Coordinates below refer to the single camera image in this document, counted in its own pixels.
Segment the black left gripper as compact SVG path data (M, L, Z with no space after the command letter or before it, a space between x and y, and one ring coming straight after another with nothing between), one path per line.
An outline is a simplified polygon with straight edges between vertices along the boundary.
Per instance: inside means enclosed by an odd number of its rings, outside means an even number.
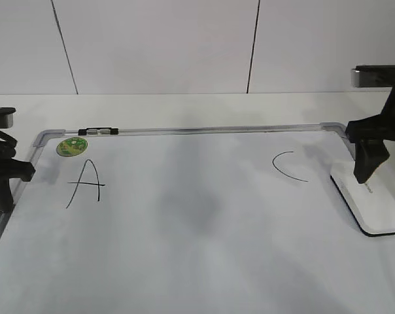
M30 182L35 174L31 162L12 159L16 155L16 144L15 138L0 130L0 213L8 213L13 209L9 179Z

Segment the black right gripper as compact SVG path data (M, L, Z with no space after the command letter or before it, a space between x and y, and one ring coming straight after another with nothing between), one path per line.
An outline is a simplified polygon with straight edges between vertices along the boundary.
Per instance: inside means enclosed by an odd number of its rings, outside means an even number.
M350 121L345 135L355 144L354 176L358 183L366 183L375 170L389 159L384 141L395 142L395 85L382 111L375 116Z

